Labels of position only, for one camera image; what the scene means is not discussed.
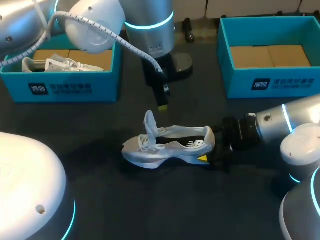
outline yellow label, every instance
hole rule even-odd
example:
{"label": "yellow label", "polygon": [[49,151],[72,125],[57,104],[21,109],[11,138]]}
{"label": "yellow label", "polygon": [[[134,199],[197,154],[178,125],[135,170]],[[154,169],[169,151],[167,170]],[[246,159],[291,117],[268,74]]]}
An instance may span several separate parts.
{"label": "yellow label", "polygon": [[204,155],[202,157],[199,157],[198,160],[203,161],[203,162],[208,162],[207,155]]}
{"label": "yellow label", "polygon": [[168,105],[159,106],[159,111],[167,111]]}

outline white sneaker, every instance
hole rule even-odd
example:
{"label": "white sneaker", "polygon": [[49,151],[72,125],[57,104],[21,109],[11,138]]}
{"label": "white sneaker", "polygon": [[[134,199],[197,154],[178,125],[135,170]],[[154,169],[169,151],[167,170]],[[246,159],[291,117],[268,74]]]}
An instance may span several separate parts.
{"label": "white sneaker", "polygon": [[189,164],[208,165],[198,160],[215,147],[215,135],[206,127],[171,126],[157,128],[152,111],[144,118],[147,135],[131,138],[123,144],[123,157],[145,169],[156,169],[168,159],[179,158]]}
{"label": "white sneaker", "polygon": [[104,71],[104,69],[91,66],[87,64],[81,64],[70,58],[64,58],[57,54],[54,54],[47,60],[33,60],[29,57],[25,57],[22,60],[22,72],[95,72]]}

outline blue box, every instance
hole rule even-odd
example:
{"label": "blue box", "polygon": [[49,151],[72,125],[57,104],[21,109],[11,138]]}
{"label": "blue box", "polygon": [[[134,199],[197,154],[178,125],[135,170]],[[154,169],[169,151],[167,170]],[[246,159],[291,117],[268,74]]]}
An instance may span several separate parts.
{"label": "blue box", "polygon": [[[77,50],[66,35],[53,37],[40,49]],[[16,103],[116,102],[121,53],[121,46],[116,43],[112,49],[110,71],[24,73],[20,61],[3,67],[0,74]]]}
{"label": "blue box", "polygon": [[[235,68],[230,47],[274,45],[301,45],[311,67]],[[217,56],[230,99],[320,93],[320,25],[313,16],[222,18]]]}

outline shoe box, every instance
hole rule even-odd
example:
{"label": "shoe box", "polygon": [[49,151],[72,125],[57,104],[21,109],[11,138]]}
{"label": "shoe box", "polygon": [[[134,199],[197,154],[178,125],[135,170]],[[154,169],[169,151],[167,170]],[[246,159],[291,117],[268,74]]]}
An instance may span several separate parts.
{"label": "shoe box", "polygon": [[21,61],[5,66],[0,70],[0,77],[16,103],[112,103],[118,100],[122,63],[119,44],[100,54],[88,54],[77,50],[64,34],[45,42],[29,57],[46,60],[53,54],[105,71],[22,72]]}
{"label": "shoe box", "polygon": [[229,99],[320,93],[320,24],[314,16],[222,18],[217,38]]}

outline shoe sole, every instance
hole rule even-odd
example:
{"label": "shoe sole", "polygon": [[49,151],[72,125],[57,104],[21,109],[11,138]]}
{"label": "shoe sole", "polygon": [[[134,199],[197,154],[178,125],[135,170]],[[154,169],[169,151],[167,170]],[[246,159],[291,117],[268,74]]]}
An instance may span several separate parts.
{"label": "shoe sole", "polygon": [[128,162],[130,162],[140,168],[144,168],[144,169],[157,169],[165,161],[167,161],[168,159],[172,159],[172,158],[181,159],[181,160],[185,161],[187,164],[192,164],[192,165],[210,165],[210,163],[208,163],[208,162],[199,160],[198,158],[200,158],[200,156],[199,157],[196,157],[196,156],[177,156],[177,157],[170,157],[170,158],[166,158],[166,159],[155,161],[155,162],[137,162],[137,161],[134,161],[134,160],[131,160],[131,159],[125,157],[125,159]]}

